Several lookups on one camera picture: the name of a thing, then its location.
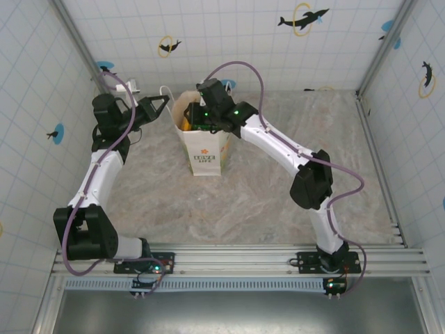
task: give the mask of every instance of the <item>black mounting bracket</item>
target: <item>black mounting bracket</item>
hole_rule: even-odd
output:
[[[298,252],[296,259],[293,260],[295,267],[298,267],[298,273],[361,273],[359,255],[357,252],[347,252],[343,257],[343,262],[335,270],[328,271],[324,266],[319,252]]]

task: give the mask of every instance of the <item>gray floor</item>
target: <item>gray floor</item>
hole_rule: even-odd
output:
[[[65,292],[54,333],[422,334],[409,278],[365,279],[340,301],[307,292]]]
[[[259,94],[236,101],[258,105]],[[364,190],[334,206],[343,233],[368,244],[393,235],[352,92],[267,93],[264,115],[280,131],[333,162],[357,171]],[[307,213],[290,198],[292,178],[255,146],[232,138],[221,177],[193,177],[170,115],[143,127],[108,202],[119,233],[148,241],[190,244],[314,243]],[[334,194],[357,181],[334,171]]]

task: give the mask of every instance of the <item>metal frame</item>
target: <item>metal frame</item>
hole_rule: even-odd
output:
[[[377,73],[382,67],[386,57],[388,57],[389,52],[392,50],[394,44],[396,43],[403,26],[408,20],[408,17],[410,16],[417,2],[418,0],[404,0],[404,2],[402,3],[402,6],[400,7],[396,18],[394,19],[392,27],[386,34],[381,48],[379,48],[371,63],[371,66],[369,66],[369,69],[366,71],[364,79],[360,84],[360,87],[358,89],[358,93],[360,95],[364,96],[366,94],[366,91],[369,89],[372,81],[377,76]]]
[[[59,21],[65,28],[72,43],[76,47],[76,50],[82,58],[83,63],[91,74],[91,79],[96,83],[97,89],[99,89],[100,93],[109,93],[108,89],[105,88],[103,83],[99,80],[99,68],[94,61],[90,50],[87,48],[86,43],[83,41],[81,34],[77,30],[77,27],[74,24],[74,21],[71,18],[65,4],[63,3],[63,0],[50,0],[49,3],[54,9],[54,12],[57,14]]]

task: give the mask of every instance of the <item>paper bag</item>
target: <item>paper bag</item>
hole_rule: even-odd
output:
[[[182,131],[184,111],[190,102],[199,102],[200,94],[197,91],[186,91],[175,101],[172,109],[172,118],[176,132],[182,142],[184,152],[188,159],[188,166],[194,176],[221,175],[229,149],[230,134],[219,131],[211,134],[210,131]]]

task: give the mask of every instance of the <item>dolphin sticker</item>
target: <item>dolphin sticker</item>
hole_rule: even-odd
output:
[[[171,51],[174,51],[174,50],[178,47],[179,43],[181,43],[181,41],[180,41],[180,40],[176,40],[176,44],[174,44],[174,45],[171,46],[172,49],[170,49],[170,44],[167,44],[167,45],[159,45],[159,47],[160,47],[162,50],[166,51],[166,52],[171,52]]]
[[[285,21],[283,16],[280,17],[280,22],[278,24],[278,26],[281,26],[282,24],[285,24],[287,26],[299,26],[300,30],[304,29],[308,24],[314,23],[315,21],[317,22],[321,22],[321,17],[326,14],[326,12],[329,10],[328,9],[322,9],[319,10],[318,12],[306,12],[305,14],[303,14],[303,16],[305,16],[305,18],[303,19],[299,19],[297,21]]]
[[[431,78],[432,78],[432,67],[430,64],[427,64],[425,61],[423,62],[422,67],[426,68],[426,74],[425,74],[426,81],[424,83],[424,86],[425,86],[425,88],[427,88],[428,85],[430,84]]]

